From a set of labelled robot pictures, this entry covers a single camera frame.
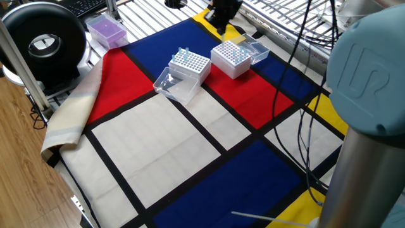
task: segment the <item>pipette tip box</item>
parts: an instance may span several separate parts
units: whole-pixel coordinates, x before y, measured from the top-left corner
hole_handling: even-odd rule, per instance
[[[157,93],[186,105],[200,90],[200,80],[176,69],[166,67],[153,84]]]
[[[251,67],[251,56],[231,41],[214,47],[211,50],[211,61],[231,79],[236,79]]]
[[[108,15],[100,15],[87,22],[91,37],[106,49],[128,44],[127,28]]]
[[[201,85],[211,72],[211,60],[185,49],[179,49],[169,62],[169,67],[199,79],[199,85]]]
[[[231,41],[238,45],[239,48],[242,47],[243,50],[247,51],[247,53],[252,57],[252,65],[267,58],[268,53],[270,52],[270,50],[262,45],[262,43],[258,42],[256,39],[247,34],[235,37]]]

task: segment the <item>black cable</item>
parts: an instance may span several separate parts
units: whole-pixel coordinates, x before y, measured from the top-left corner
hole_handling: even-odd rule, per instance
[[[332,12],[333,12],[332,13],[333,14],[332,15],[332,40],[333,41],[335,40],[335,32],[336,32],[336,41],[337,41],[337,39],[339,38],[339,29],[337,27],[337,21],[336,21],[336,15],[335,15],[335,1],[330,0],[330,2],[331,2],[331,5],[332,5]],[[331,48],[333,49],[334,48],[334,42],[332,42],[331,45],[332,45]],[[316,113],[316,109],[318,108],[320,97],[321,97],[321,88],[323,87],[325,82],[326,82],[326,75],[324,75],[324,77],[322,79],[322,83],[321,83],[321,86],[320,86],[320,93],[319,93],[318,98],[317,98],[316,103],[315,103],[315,107],[314,107],[314,112],[315,113]],[[306,182],[307,182],[307,187],[308,187],[309,194],[311,195],[312,199],[315,202],[317,202],[318,205],[321,206],[322,202],[317,201],[316,198],[313,196],[313,193],[312,193],[312,190],[311,190],[311,187],[310,187],[310,183],[309,183],[309,172],[311,171],[311,169],[310,169],[310,161],[309,161],[309,151],[310,151],[309,142],[311,140],[311,130],[312,130],[312,124],[313,124],[314,116],[311,117],[311,121],[309,123],[308,145],[306,146],[306,151],[307,151],[306,161],[304,160],[304,156],[303,156],[302,150],[301,150],[301,144],[300,144],[300,141],[299,141],[300,138],[302,140],[301,129],[302,129],[302,120],[304,118],[304,114],[305,114],[305,112],[303,112],[301,114],[301,119],[300,119],[300,123],[299,123],[299,130],[298,130],[298,134],[297,134],[298,148],[299,148],[299,152],[301,154],[301,158],[302,158],[302,160],[303,160],[303,162],[305,163],[305,166],[306,166]]]
[[[277,102],[277,95],[278,95],[278,92],[280,91],[281,83],[282,83],[282,81],[283,81],[283,79],[284,79],[284,77],[285,77],[285,74],[287,73],[287,70],[289,69],[289,68],[288,68],[288,65],[291,64],[291,61],[292,61],[292,59],[293,59],[293,57],[294,57],[294,54],[295,54],[296,51],[297,51],[297,48],[298,48],[298,45],[299,45],[299,41],[300,41],[300,39],[301,39],[301,37],[302,37],[302,33],[303,33],[304,29],[305,29],[306,19],[307,19],[307,17],[308,17],[309,9],[310,9],[310,7],[311,7],[311,2],[312,2],[312,0],[308,0],[308,5],[307,5],[307,8],[306,8],[306,12],[305,12],[305,15],[304,15],[304,20],[303,20],[303,22],[302,22],[299,35],[298,35],[298,37],[297,37],[296,43],[294,44],[294,48],[293,48],[293,50],[292,50],[292,52],[291,52],[291,56],[290,56],[290,58],[289,58],[289,60],[288,60],[288,62],[287,62],[287,65],[286,65],[285,68],[284,68],[283,74],[282,74],[282,76],[281,76],[281,78],[280,78],[280,81],[279,81],[279,83],[278,83],[278,85],[277,85],[275,97],[274,97],[274,100],[273,100],[273,107],[272,107],[272,114],[271,114],[271,115],[272,115],[272,118],[275,118],[275,104],[276,104],[276,102]],[[287,150],[287,148],[285,148],[285,146],[284,146],[283,143],[281,142],[280,136],[278,135],[278,132],[277,132],[277,128],[276,128],[276,127],[274,127],[274,133],[275,133],[275,135],[276,135],[276,138],[277,138],[277,141],[278,141],[279,145],[283,148],[283,150],[288,154],[288,156],[289,156],[290,158],[292,158],[294,161],[296,161],[296,159],[294,158],[294,156],[292,156],[292,154]],[[302,169],[304,169],[304,167],[303,167],[300,163],[297,162],[297,165],[298,165],[299,167],[302,167]],[[313,173],[310,172],[310,170],[308,170],[307,168],[305,168],[305,171],[306,171],[306,174],[308,174],[308,175],[311,174],[313,177],[315,177],[315,175],[313,175]]]
[[[301,25],[300,32],[299,32],[299,34],[298,34],[298,36],[297,36],[297,40],[296,40],[296,43],[295,43],[295,45],[294,45],[293,51],[292,51],[292,53],[291,53],[291,56],[290,56],[290,58],[289,58],[289,60],[288,60],[288,62],[287,62],[288,65],[291,63],[291,61],[292,61],[292,59],[293,59],[293,57],[294,57],[294,55],[295,55],[295,52],[297,51],[297,47],[298,47],[298,45],[299,45],[299,41],[300,41],[300,39],[301,39],[301,37],[302,37],[302,33],[303,33],[304,29],[305,29],[306,19],[307,19],[307,17],[308,17],[308,13],[309,13],[309,8],[310,8],[310,6],[311,6],[311,0],[308,1],[307,9],[306,9],[306,12],[305,12],[305,15],[304,15],[304,20],[303,20],[303,23],[302,23],[302,25]],[[337,30],[337,22],[335,21],[335,19],[336,19],[336,17],[335,17],[335,12],[334,12],[334,8],[335,8],[335,7],[333,6],[332,8],[333,8],[332,11],[333,11],[333,19],[334,19],[334,20],[333,20],[333,22],[332,22],[332,41],[330,42],[331,46],[328,46],[328,44],[318,44],[318,43],[315,43],[315,42],[311,42],[311,43],[316,44],[316,45],[331,47],[331,48],[333,49],[335,41],[339,38],[339,31]],[[279,90],[280,90],[281,83],[282,83],[282,81],[283,81],[283,79],[284,79],[284,77],[285,77],[285,74],[287,73],[288,65],[285,66],[285,69],[284,69],[284,71],[283,71],[283,74],[282,74],[282,76],[281,76],[281,78],[280,78],[280,81],[279,81],[279,83],[278,83],[278,85],[277,85],[277,90],[276,90],[275,97],[274,97],[274,100],[273,100],[273,108],[272,108],[272,110],[273,110],[273,111],[272,111],[272,117],[273,117],[273,118],[275,117],[275,104],[276,104],[276,101],[277,101],[277,95],[278,95],[278,92],[279,92]],[[316,100],[316,104],[315,104],[315,108],[314,108],[314,111],[315,111],[315,112],[316,112],[316,109],[317,109],[318,104],[319,104],[319,100],[320,100],[320,96],[321,96],[321,88],[322,88],[322,86],[324,85],[325,82],[326,82],[326,76],[324,76],[323,81],[322,81],[321,86],[320,86],[320,94],[319,94],[319,96],[318,96],[318,99]],[[307,187],[308,187],[309,194],[311,195],[312,199],[313,199],[318,205],[321,206],[321,205],[322,205],[322,202],[319,202],[319,201],[313,196],[313,193],[312,193],[312,190],[311,190],[311,186],[310,186],[310,183],[309,183],[309,176],[311,175],[311,176],[315,179],[315,181],[316,181],[320,186],[324,186],[324,187],[328,187],[328,186],[327,186],[326,184],[322,183],[322,181],[318,180],[318,178],[316,178],[315,175],[314,175],[314,174],[312,173],[312,171],[310,170],[310,166],[309,166],[309,165],[310,165],[310,161],[309,161],[309,148],[310,148],[310,145],[308,145],[308,146],[306,147],[306,150],[307,150],[307,158],[306,158],[306,160],[304,159],[304,156],[303,156],[303,154],[302,154],[301,144],[300,144],[300,142],[299,142],[299,139],[300,139],[300,137],[301,137],[301,140],[303,140],[303,139],[302,139],[302,136],[301,136],[301,128],[302,128],[302,120],[303,120],[304,114],[305,114],[305,112],[301,115],[301,119],[300,119],[299,132],[298,132],[298,145],[299,145],[299,149],[300,149],[300,152],[301,152],[301,158],[302,158],[302,160],[303,160],[303,162],[305,163],[305,166],[306,166],[306,167],[305,167],[305,171],[306,171],[306,182],[307,182]],[[312,128],[313,119],[314,119],[314,116],[312,116],[311,121],[310,121],[310,124],[309,124],[309,128],[310,128],[310,129]],[[296,160],[294,159],[294,157],[288,152],[287,148],[285,148],[285,146],[284,146],[283,143],[281,142],[276,127],[274,128],[274,131],[275,131],[275,135],[276,135],[276,138],[277,138],[277,141],[278,141],[279,145],[282,147],[282,149],[283,149],[294,161],[296,161]],[[308,141],[310,141],[311,131],[309,132],[308,137],[309,137],[309,140],[308,140]]]
[[[319,39],[319,38],[315,38],[315,37],[303,37],[303,39],[305,39],[306,41],[319,41],[319,42],[327,42],[327,43],[335,43],[336,40],[335,39]]]

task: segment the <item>wooden floor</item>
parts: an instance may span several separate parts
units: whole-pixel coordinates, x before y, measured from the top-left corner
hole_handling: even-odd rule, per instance
[[[80,227],[73,193],[40,158],[46,130],[34,130],[22,87],[0,78],[0,227]]]

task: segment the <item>folded fabric edge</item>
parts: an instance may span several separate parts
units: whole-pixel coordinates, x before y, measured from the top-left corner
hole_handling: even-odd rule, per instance
[[[107,55],[108,53],[98,61],[88,76],[79,83],[49,120],[40,151],[41,158],[45,162],[53,155],[49,148],[78,143],[99,92],[103,76],[103,62],[106,61]]]

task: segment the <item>mondrian pattern mat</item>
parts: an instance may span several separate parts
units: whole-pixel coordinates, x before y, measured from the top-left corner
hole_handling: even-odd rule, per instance
[[[299,70],[288,66],[275,110],[286,62],[272,52],[235,80],[212,65],[187,105],[155,93],[178,47],[210,58],[220,43],[206,12],[110,50],[52,117],[42,157],[95,227],[293,227],[230,212],[305,224],[320,215],[296,165],[300,113],[304,140],[315,118],[311,169],[327,184],[347,126],[324,89],[313,111],[319,88]],[[226,40],[238,35],[229,25]],[[313,191],[324,200],[323,189]]]

